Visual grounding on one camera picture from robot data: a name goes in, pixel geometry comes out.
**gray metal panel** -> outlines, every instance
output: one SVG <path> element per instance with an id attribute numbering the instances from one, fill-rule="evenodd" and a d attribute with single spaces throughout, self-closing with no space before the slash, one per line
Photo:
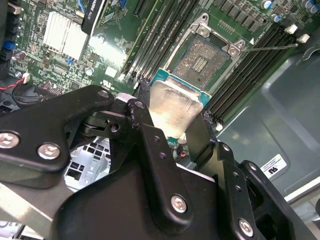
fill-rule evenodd
<path id="1" fill-rule="evenodd" d="M 287 166 L 270 180 L 283 196 L 320 176 L 320 58 L 290 57 L 218 135 L 238 162 Z"/>

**mounting hole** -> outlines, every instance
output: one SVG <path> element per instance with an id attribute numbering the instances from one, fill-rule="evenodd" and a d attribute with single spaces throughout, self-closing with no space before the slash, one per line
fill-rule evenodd
<path id="1" fill-rule="evenodd" d="M 239 186 L 239 185 L 235 185 L 235 189 L 239 192 L 239 193 L 241 193 L 241 187 Z"/>
<path id="2" fill-rule="evenodd" d="M 119 128 L 120 128 L 120 126 L 117 123 L 113 123 L 113 124 L 110 125 L 110 131 L 112 133 L 118 132 Z"/>
<path id="3" fill-rule="evenodd" d="M 162 159 L 162 160 L 165 160 L 166 159 L 166 154 L 164 154 L 163 152 L 160 152 L 160 158 Z"/>
<path id="4" fill-rule="evenodd" d="M 139 108 L 141 108 L 141 109 L 144 109 L 144 108 L 145 108 L 144 104 L 143 104 L 142 102 L 140 102 L 140 101 L 136 101 L 134 104 L 135 104 L 136 106 L 138 106 Z"/>

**mounting screw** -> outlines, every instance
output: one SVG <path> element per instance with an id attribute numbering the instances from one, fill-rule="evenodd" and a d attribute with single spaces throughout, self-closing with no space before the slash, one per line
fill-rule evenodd
<path id="1" fill-rule="evenodd" d="M 38 155 L 43 159 L 53 160 L 59 157 L 60 149 L 56 145 L 46 143 L 38 148 Z"/>
<path id="2" fill-rule="evenodd" d="M 228 152 L 230 151 L 230 147 L 228 145 L 222 144 L 222 147 L 224 148 L 224 150 L 226 150 Z"/>
<path id="3" fill-rule="evenodd" d="M 100 90 L 100 91 L 98 92 L 98 94 L 99 94 L 101 97 L 103 97 L 103 98 L 108 98 L 108 97 L 109 97 L 109 94 L 108 94 L 106 91 L 104 91 L 104 90 Z"/>
<path id="4" fill-rule="evenodd" d="M 254 230 L 246 220 L 244 220 L 243 218 L 240 218 L 238 223 L 245 235 L 247 235 L 250 238 L 254 236 Z"/>
<path id="5" fill-rule="evenodd" d="M 135 104 L 136 106 L 138 106 L 139 108 L 141 108 L 141 109 L 144 109 L 144 108 L 145 108 L 144 104 L 143 104 L 142 102 L 140 102 L 140 101 L 135 101 L 134 104 Z"/>
<path id="6" fill-rule="evenodd" d="M 18 145 L 20 142 L 19 137 L 11 132 L 0 133 L 0 148 L 1 149 L 11 149 Z"/>
<path id="7" fill-rule="evenodd" d="M 251 162 L 249 162 L 249 166 L 252 170 L 257 171 L 257 167 L 253 165 Z"/>
<path id="8" fill-rule="evenodd" d="M 177 195 L 173 195 L 171 197 L 171 205 L 173 209 L 176 210 L 178 213 L 183 214 L 187 211 L 186 201 Z"/>

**black wire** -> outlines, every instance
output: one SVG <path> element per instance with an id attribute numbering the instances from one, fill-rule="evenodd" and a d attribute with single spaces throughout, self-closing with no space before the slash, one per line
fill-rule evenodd
<path id="1" fill-rule="evenodd" d="M 1 93 L 3 94 L 7 94 L 11 97 L 15 97 L 15 98 L 22 98 L 22 99 L 49 99 L 50 97 L 48 96 L 20 96 L 18 94 L 12 94 L 6 91 L 1 91 Z"/>

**connector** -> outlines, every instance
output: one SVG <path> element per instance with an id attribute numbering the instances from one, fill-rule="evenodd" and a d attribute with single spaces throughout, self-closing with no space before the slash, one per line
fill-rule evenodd
<path id="1" fill-rule="evenodd" d="M 23 84 L 26 84 L 26 83 L 28 83 L 30 81 L 31 75 L 30 75 L 30 73 L 25 72 L 22 75 L 22 78 L 23 78 Z"/>
<path id="2" fill-rule="evenodd" d="M 16 47 L 16 43 L 13 41 L 5 41 L 2 47 L 7 50 L 13 50 Z"/>
<path id="3" fill-rule="evenodd" d="M 19 15 L 22 12 L 22 7 L 12 4 L 8 2 L 8 12 L 14 15 Z"/>
<path id="4" fill-rule="evenodd" d="M 121 9 L 123 9 L 123 8 L 126 6 L 127 1 L 128 1 L 128 0 L 120 0 L 119 7 L 120 7 Z"/>

